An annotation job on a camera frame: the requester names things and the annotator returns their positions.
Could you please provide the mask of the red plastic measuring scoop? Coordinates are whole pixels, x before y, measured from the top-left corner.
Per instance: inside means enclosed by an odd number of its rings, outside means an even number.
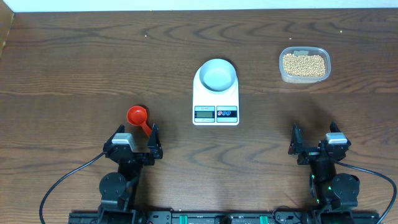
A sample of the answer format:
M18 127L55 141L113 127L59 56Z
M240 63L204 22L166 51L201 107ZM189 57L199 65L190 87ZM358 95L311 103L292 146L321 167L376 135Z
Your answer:
M152 134L152 129L149 127L147 120L147 110L142 106L133 106L127 111L127 121L133 126L141 127L145 134L150 137Z

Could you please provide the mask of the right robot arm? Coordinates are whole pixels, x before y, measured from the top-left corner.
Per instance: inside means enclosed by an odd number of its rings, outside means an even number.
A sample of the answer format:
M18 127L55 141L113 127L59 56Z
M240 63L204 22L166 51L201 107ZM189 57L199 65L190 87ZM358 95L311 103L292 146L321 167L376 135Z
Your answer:
M351 209L358 206L360 181L355 175L337 173L335 164L346 157L351 142L336 123L317 146L305 146L301 130L294 124L288 154L298 165L309 165L310 191L317 201L302 218L304 223L353 223Z

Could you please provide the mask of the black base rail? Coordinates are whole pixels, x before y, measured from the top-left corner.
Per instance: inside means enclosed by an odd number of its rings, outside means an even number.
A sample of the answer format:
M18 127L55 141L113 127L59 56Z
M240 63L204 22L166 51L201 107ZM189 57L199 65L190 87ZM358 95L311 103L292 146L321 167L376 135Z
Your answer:
M315 220L307 213L276 211L266 213L199 213L199 212L73 212L68 224L296 224L296 223L377 223L375 213L329 213Z

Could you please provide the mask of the grey round bowl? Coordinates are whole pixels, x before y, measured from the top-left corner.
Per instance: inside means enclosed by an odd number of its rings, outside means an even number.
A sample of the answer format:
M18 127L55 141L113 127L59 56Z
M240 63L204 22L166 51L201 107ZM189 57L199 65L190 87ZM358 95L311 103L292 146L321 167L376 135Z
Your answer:
M238 80L234 66L220 58L205 62L200 67L199 79L206 89L214 92L226 91Z

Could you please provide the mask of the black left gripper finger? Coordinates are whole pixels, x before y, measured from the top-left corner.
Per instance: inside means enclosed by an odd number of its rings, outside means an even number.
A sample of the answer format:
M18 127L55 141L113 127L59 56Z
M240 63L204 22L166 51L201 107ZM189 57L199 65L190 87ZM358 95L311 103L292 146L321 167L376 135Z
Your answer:
M111 135L111 137L107 140L107 143L108 143L108 144L111 144L111 143L112 143L112 139L115 137L116 134L124 133L124 132L125 132L125 127L124 127L123 124L121 124L121 125L117 128L117 130Z
M152 125L152 132L149 136L147 147L155 159L163 158L163 149L159 139L159 127L156 124Z

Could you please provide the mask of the clear plastic container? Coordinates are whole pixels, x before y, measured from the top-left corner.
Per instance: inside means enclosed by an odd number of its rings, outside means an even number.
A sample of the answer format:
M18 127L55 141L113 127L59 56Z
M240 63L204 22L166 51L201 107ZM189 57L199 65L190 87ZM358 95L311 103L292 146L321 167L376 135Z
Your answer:
M318 83L330 76L331 58L319 47L287 47L279 55L279 70L286 83Z

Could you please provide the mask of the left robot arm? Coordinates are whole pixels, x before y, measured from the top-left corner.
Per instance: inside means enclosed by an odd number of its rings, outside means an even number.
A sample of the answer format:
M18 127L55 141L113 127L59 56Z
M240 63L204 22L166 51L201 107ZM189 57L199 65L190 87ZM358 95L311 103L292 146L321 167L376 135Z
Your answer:
M163 158L156 124L147 142L148 152L136 152L132 134L121 125L105 142L105 157L118 164L117 172L106 174L99 183L101 205L98 207L98 223L147 223L148 214L134 207L141 170L153 166Z

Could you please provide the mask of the white digital kitchen scale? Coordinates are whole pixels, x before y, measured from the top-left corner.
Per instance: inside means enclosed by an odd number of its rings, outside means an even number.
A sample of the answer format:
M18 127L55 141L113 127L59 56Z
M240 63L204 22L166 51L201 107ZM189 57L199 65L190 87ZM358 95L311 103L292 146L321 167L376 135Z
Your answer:
M221 68L230 78L231 86L224 91L208 89L200 75L209 72L201 66L193 79L192 123L196 126L237 126L240 122L239 82L233 66Z

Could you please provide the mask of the pile of soybeans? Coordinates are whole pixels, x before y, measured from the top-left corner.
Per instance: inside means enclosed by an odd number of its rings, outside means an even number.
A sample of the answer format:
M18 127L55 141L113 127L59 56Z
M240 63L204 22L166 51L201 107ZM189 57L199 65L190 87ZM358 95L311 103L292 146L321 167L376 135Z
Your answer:
M286 73L300 77L321 77L326 75L324 59L319 55L286 54L282 57Z

